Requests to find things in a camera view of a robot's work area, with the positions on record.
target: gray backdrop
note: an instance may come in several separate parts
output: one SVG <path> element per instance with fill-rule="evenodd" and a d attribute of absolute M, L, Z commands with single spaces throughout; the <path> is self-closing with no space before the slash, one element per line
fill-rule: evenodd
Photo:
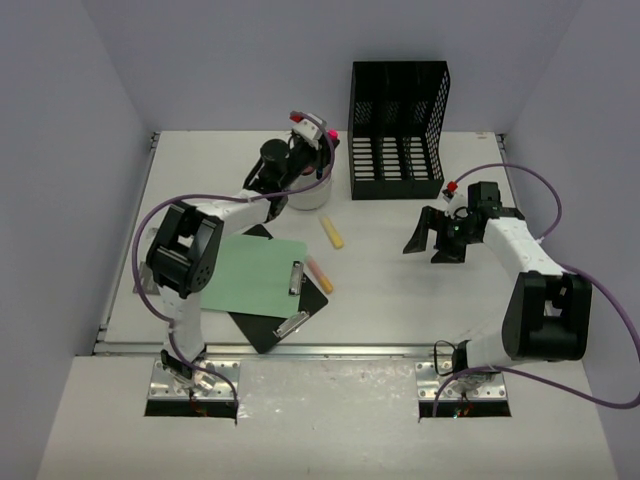
<path fill-rule="evenodd" d="M 512 161 L 544 173 L 564 200 L 548 250 L 601 279 L 638 327 L 639 18 L 634 0 L 585 1 L 507 147 Z M 512 178 L 525 215 L 542 231 L 553 219 L 553 200 L 535 179 Z M 591 388 L 599 397 L 631 400 L 640 385 L 638 356 L 614 310 L 594 298 L 584 361 Z M 620 478 L 640 478 L 640 411 L 600 409 L 600 418 Z"/>
<path fill-rule="evenodd" d="M 148 142 L 80 2 L 1 2 L 0 65 L 0 477 L 25 479 L 91 351 Z"/>
<path fill-rule="evenodd" d="M 347 125 L 354 59 L 445 59 L 448 130 L 505 132 L 579 0 L 84 0 L 153 128 Z"/>

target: cylindrical container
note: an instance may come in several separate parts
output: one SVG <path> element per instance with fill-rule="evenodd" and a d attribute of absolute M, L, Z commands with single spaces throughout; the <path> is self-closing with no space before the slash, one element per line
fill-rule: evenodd
<path fill-rule="evenodd" d="M 318 181 L 318 172 L 313 170 L 309 173 L 302 174 L 298 179 L 291 184 L 291 190 L 297 190 L 299 188 L 304 188 L 307 185 L 311 185 L 313 182 Z M 320 208 L 322 205 L 327 203 L 329 200 L 329 195 L 331 195 L 331 183 L 333 183 L 332 178 L 328 178 L 315 188 L 311 190 L 307 190 L 306 192 L 296 193 L 294 195 L 289 196 L 288 205 L 295 208 L 296 210 L 315 210 Z"/>

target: black plastic basket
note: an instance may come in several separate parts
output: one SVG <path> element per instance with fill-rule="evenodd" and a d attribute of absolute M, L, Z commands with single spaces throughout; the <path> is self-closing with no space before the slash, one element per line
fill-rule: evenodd
<path fill-rule="evenodd" d="M 436 198 L 447 62 L 354 62 L 349 109 L 353 200 Z"/>

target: green paper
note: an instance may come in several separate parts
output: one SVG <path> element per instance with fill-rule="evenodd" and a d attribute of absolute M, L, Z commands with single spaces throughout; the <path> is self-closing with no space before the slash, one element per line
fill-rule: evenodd
<path fill-rule="evenodd" d="M 304 242 L 230 235 L 220 243 L 211 281 L 202 291 L 203 309 L 289 318 L 299 296 L 289 295 L 294 261 L 304 262 Z"/>

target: white arm segment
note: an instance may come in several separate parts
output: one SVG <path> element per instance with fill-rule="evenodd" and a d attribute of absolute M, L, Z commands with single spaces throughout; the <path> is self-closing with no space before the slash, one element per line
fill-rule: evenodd
<path fill-rule="evenodd" d="M 242 190 L 234 196 L 251 198 L 259 195 L 258 192 Z M 223 238 L 253 225 L 264 223 L 271 207 L 271 203 L 267 199 L 249 203 L 216 200 L 194 205 L 199 211 L 224 221 L 222 228 Z M 180 298 L 178 292 L 167 287 L 161 287 L 160 295 L 162 296 L 165 315 L 175 320 L 173 335 L 178 349 L 188 361 L 192 362 L 204 350 L 200 320 L 200 293 L 192 293 L 184 299 Z M 164 349 L 172 357 L 178 358 L 169 342 L 168 329 Z"/>
<path fill-rule="evenodd" d="M 543 275 L 562 276 L 562 267 L 545 253 L 524 220 L 514 217 L 489 220 L 483 242 L 500 260 L 514 285 L 520 272 L 538 271 Z M 501 329 L 467 344 L 469 367 L 509 367 L 533 361 L 511 359 L 504 350 Z"/>

